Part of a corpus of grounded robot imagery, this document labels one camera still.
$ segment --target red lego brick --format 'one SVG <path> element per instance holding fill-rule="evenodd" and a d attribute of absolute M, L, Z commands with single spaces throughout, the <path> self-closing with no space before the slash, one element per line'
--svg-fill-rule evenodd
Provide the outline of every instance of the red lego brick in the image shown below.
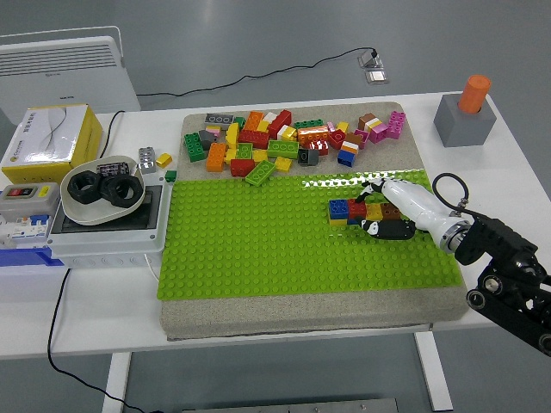
<path fill-rule="evenodd" d="M 344 133 L 340 129 L 336 129 L 335 132 L 329 134 L 329 138 L 327 138 L 327 141 L 332 148 L 341 149 L 341 145 L 343 144 L 345 139 L 346 133 Z"/>
<path fill-rule="evenodd" d="M 321 157 L 329 155 L 329 144 L 325 139 L 318 140 L 316 142 L 311 142 L 308 146 L 309 149 L 317 149 Z"/>
<path fill-rule="evenodd" d="M 255 169 L 254 159 L 232 159 L 230 161 L 230 171 L 232 176 L 242 176 L 245 178 Z"/>
<path fill-rule="evenodd" d="M 274 119 L 272 123 L 268 126 L 268 133 L 270 139 L 277 139 L 277 133 L 282 128 L 283 125 L 291 125 L 292 121 L 291 112 L 289 112 L 287 109 L 283 109 L 277 117 Z"/>
<path fill-rule="evenodd" d="M 238 142 L 240 144 L 252 144 L 255 149 L 268 149 L 269 135 L 267 132 L 246 131 L 239 133 Z"/>
<path fill-rule="evenodd" d="M 355 199 L 346 201 L 348 203 L 348 219 L 356 219 L 356 217 L 365 218 L 368 215 L 368 208 L 365 206 L 365 202 L 356 204 Z"/>

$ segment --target black cable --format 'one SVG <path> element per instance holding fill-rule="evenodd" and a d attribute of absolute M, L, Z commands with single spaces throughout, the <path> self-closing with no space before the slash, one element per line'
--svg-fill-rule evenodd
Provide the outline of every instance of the black cable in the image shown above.
<path fill-rule="evenodd" d="M 103 155 L 105 155 L 105 151 L 107 150 L 107 146 L 109 145 L 109 138 L 111 138 L 111 126 L 113 125 L 113 122 L 115 121 L 115 118 L 118 114 L 123 114 L 125 111 L 120 110 L 116 114 L 113 115 L 113 118 L 111 118 L 111 122 L 109 122 L 109 129 L 107 130 L 107 139 L 105 139 L 105 146 L 103 146 L 102 154 L 100 155 L 100 159 L 103 158 Z"/>
<path fill-rule="evenodd" d="M 466 209 L 465 207 L 455 206 L 455 205 L 452 205 L 449 202 L 447 202 L 440 195 L 440 193 L 438 192 L 438 189 L 436 187 L 436 184 L 438 183 L 438 181 L 440 181 L 444 177 L 453 178 L 457 182 L 459 182 L 459 184 L 462 186 L 463 191 L 465 193 L 465 195 L 463 196 L 465 201 L 468 201 L 468 196 L 469 196 L 467 184 L 459 176 L 457 176 L 456 174 L 452 174 L 450 172 L 444 172 L 443 174 L 440 174 L 439 176 L 434 178 L 434 181 L 432 181 L 432 192 L 434 193 L 434 195 L 438 198 L 438 200 L 440 202 L 442 202 L 449 209 L 457 211 L 458 213 L 467 213 L 467 214 L 471 215 L 473 218 L 488 218 L 486 215 L 484 215 L 482 213 L 477 213 L 476 211 L 471 211 L 470 209 Z"/>
<path fill-rule="evenodd" d="M 291 66 L 291 67 L 288 67 L 287 69 L 280 69 L 278 71 L 271 71 L 270 73 L 266 73 L 265 75 L 260 75 L 260 76 L 244 75 L 243 77 L 241 77 L 239 80 L 236 80 L 235 82 L 222 84 L 221 86 L 215 86 L 213 88 L 193 89 L 193 90 L 190 90 L 188 92 L 184 92 L 184 93 L 180 93 L 180 94 L 170 93 L 170 92 L 158 92 L 158 93 L 143 93 L 143 94 L 139 94 L 137 96 L 174 96 L 174 97 L 182 97 L 182 96 L 186 96 L 186 95 L 189 95 L 189 94 L 195 93 L 195 92 L 210 92 L 212 90 L 217 90 L 217 89 L 227 88 L 228 86 L 233 86 L 234 84 L 237 84 L 237 83 L 241 82 L 242 80 L 245 80 L 246 78 L 249 78 L 249 79 L 262 79 L 263 77 L 271 76 L 271 75 L 274 75 L 276 73 L 283 73 L 284 71 L 291 71 L 292 69 L 313 69 L 314 67 L 316 67 L 317 65 L 319 65 L 322 62 L 325 62 L 327 60 L 332 60 L 332 59 L 338 59 L 338 58 L 343 57 L 345 54 L 352 53 L 352 52 L 357 52 L 358 50 L 371 50 L 372 51 L 371 56 L 373 56 L 373 57 L 377 56 L 377 51 L 373 47 L 357 47 L 356 49 L 351 49 L 347 52 L 338 54 L 337 56 L 331 56 L 329 58 L 321 59 L 318 62 L 314 63 L 313 65 Z"/>
<path fill-rule="evenodd" d="M 53 363 L 53 359 L 52 359 L 52 336 L 53 336 L 53 327 L 55 326 L 55 319 L 57 318 L 58 316 L 58 309 L 59 309 L 59 304 L 61 303 L 61 297 L 63 296 L 63 290 L 65 289 L 65 283 L 67 282 L 67 278 L 69 277 L 69 273 L 71 272 L 71 269 L 67 269 L 67 272 L 65 273 L 65 277 L 63 277 L 63 281 L 61 282 L 61 289 L 59 290 L 59 296 L 58 296 L 58 302 L 56 303 L 55 305 L 55 310 L 53 312 L 53 319 L 52 319 L 52 326 L 50 327 L 50 335 L 48 336 L 48 348 L 47 348 L 47 352 L 48 352 L 48 361 L 50 362 L 50 366 L 52 366 L 52 368 L 58 372 L 58 373 L 62 373 L 62 374 L 65 374 L 69 377 L 73 377 L 76 381 L 78 381 L 79 383 L 85 385 L 86 387 L 89 387 L 90 389 L 94 389 L 94 390 L 98 390 L 100 391 L 101 393 L 103 393 L 105 396 L 107 396 L 108 398 L 112 398 L 113 400 L 116 400 L 117 402 L 121 402 L 123 403 L 126 407 L 128 407 L 128 409 L 134 409 L 134 410 L 137 410 L 137 411 L 140 411 L 141 413 L 145 413 L 142 409 L 140 409 L 139 407 L 134 407 L 134 406 L 131 406 L 130 404 L 127 404 L 127 402 L 125 402 L 124 400 L 120 399 L 120 398 L 115 398 L 113 396 L 111 396 L 110 394 L 108 394 L 106 391 L 104 391 L 103 389 L 100 389 L 99 387 L 96 387 L 94 385 L 89 385 L 88 383 L 86 383 L 84 380 L 80 379 L 78 376 L 76 376 L 75 374 L 73 373 L 69 373 L 69 372 L 66 372 L 65 370 L 61 370 L 60 368 L 58 368 L 54 363 Z"/>

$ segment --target black hex nut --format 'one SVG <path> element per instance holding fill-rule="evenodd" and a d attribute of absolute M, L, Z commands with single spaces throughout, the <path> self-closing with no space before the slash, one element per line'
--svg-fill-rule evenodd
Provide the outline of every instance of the black hex nut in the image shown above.
<path fill-rule="evenodd" d="M 109 202 L 115 207 L 129 208 L 138 202 L 144 189 L 136 176 L 116 175 L 108 182 Z"/>
<path fill-rule="evenodd" d="M 102 176 L 91 170 L 83 170 L 72 176 L 67 185 L 67 192 L 76 202 L 91 204 L 102 198 L 99 187 Z"/>

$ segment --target small green block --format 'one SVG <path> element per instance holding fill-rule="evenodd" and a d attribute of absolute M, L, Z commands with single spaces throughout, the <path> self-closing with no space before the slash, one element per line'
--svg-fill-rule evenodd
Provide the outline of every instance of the small green block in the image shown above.
<path fill-rule="evenodd" d="M 295 129 L 302 129 L 304 127 L 314 127 L 314 126 L 322 126 L 324 125 L 325 123 L 323 122 L 323 120 L 321 119 L 316 119 L 316 120 L 306 120 L 304 122 L 295 122 L 294 123 L 294 128 Z"/>
<path fill-rule="evenodd" d="M 252 144 L 238 144 L 236 159 L 252 159 Z"/>
<path fill-rule="evenodd" d="M 166 174 L 164 174 L 164 180 L 167 182 L 174 182 L 176 180 L 176 171 L 167 170 Z"/>
<path fill-rule="evenodd" d="M 299 157 L 299 143 L 282 140 L 270 140 L 268 143 L 268 157 L 286 157 L 296 159 Z"/>
<path fill-rule="evenodd" d="M 201 146 L 201 139 L 199 133 L 189 133 L 184 135 L 183 140 L 188 150 L 189 160 L 191 162 L 201 161 L 207 158 L 205 151 Z"/>
<path fill-rule="evenodd" d="M 243 129 L 245 126 L 245 118 L 242 118 L 241 116 L 234 118 L 233 121 L 239 123 L 239 130 Z"/>
<path fill-rule="evenodd" d="M 250 185 L 259 187 L 274 173 L 274 170 L 276 170 L 275 166 L 276 165 L 270 161 L 262 161 L 245 177 L 245 180 Z"/>

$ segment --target gray floor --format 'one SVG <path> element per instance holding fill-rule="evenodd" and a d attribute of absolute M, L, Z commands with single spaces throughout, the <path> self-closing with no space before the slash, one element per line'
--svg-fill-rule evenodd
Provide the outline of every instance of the gray floor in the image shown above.
<path fill-rule="evenodd" d="M 551 140 L 545 126 L 551 84 L 548 1 L 0 4 L 0 34 L 119 26 L 137 93 L 229 83 L 244 74 L 310 65 L 358 46 L 376 47 L 390 77 L 388 84 L 368 86 L 356 56 L 350 55 L 312 70 L 249 80 L 215 92 L 140 98 L 144 110 L 458 90 L 471 74 L 485 74 L 493 82 L 493 100 L 551 194 Z M 0 149 L 12 132 L 0 114 Z M 511 195 L 514 202 L 514 188 Z M 457 411 L 548 410 L 549 358 L 498 329 L 438 333 L 436 340 Z M 46 384 L 71 389 L 55 374 L 44 374 L 43 385 L 35 379 L 42 374 L 34 376 L 41 371 L 36 363 L 0 363 L 3 382 L 9 377 L 21 383 L 20 390 L 0 392 L 0 410 L 19 394 L 26 403 L 21 410 L 38 411 L 51 396 L 43 392 Z M 90 363 L 78 357 L 74 367 Z M 101 374 L 96 377 L 101 381 Z M 88 398 L 96 397 L 89 392 L 70 391 L 83 406 L 91 406 Z M 396 397 L 400 411 L 430 411 L 410 336 L 135 354 L 128 396 L 136 404 L 165 411 L 355 397 Z M 57 400 L 56 411 L 75 411 L 66 399 Z"/>

